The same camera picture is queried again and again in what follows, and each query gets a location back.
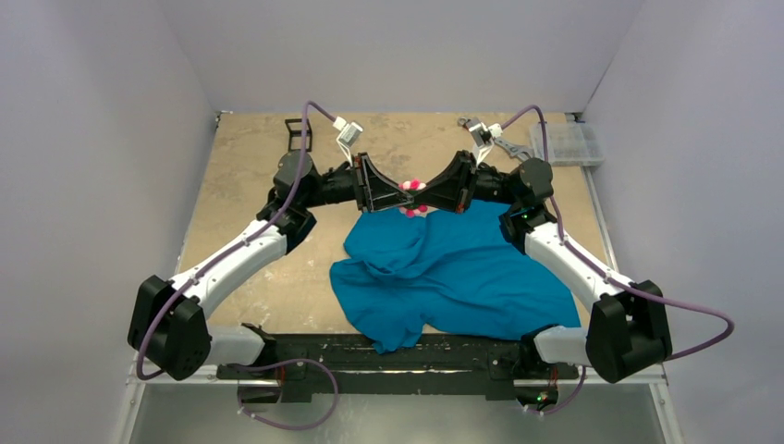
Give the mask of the pink flower brooch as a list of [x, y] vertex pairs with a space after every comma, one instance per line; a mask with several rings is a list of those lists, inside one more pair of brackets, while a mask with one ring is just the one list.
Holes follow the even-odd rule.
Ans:
[[398, 187], [406, 192], [410, 197], [409, 203], [403, 204], [398, 210], [407, 218], [425, 216], [429, 212], [429, 207], [417, 200], [418, 195], [427, 187], [427, 183], [419, 179], [411, 179], [400, 182]]

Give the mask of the blue t-shirt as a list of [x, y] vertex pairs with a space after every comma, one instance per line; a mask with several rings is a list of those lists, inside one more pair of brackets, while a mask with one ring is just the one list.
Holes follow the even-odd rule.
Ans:
[[452, 335], [517, 340], [548, 325], [579, 327], [568, 288], [505, 241], [500, 203], [463, 214], [363, 214], [332, 264], [349, 323], [380, 353], [413, 347], [425, 326]]

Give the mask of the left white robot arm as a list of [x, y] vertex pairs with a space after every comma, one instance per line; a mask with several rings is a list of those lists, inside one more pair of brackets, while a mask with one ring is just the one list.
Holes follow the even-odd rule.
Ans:
[[278, 161], [262, 210], [239, 235], [197, 265], [170, 278], [151, 276], [139, 287], [128, 343], [136, 350], [140, 380], [167, 375], [183, 380], [204, 365], [228, 364], [263, 378], [275, 369], [272, 341], [260, 327], [211, 329], [208, 320], [240, 286], [291, 253], [315, 227], [312, 208], [357, 202], [370, 212], [412, 204], [425, 183], [385, 177], [366, 154], [325, 173], [310, 154], [293, 150]]

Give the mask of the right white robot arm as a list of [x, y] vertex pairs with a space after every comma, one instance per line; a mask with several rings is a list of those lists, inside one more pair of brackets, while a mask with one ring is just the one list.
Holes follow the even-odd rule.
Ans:
[[650, 280], [635, 282], [599, 262], [563, 228], [555, 204], [552, 167], [540, 158], [522, 161], [509, 173], [479, 166], [467, 151], [428, 182], [410, 180], [402, 190], [415, 208], [457, 214], [475, 200], [508, 204], [499, 218], [503, 238], [552, 273], [589, 311], [587, 327], [556, 324], [521, 337], [519, 363], [530, 376], [554, 364], [591, 367], [616, 383], [672, 354], [665, 299]]

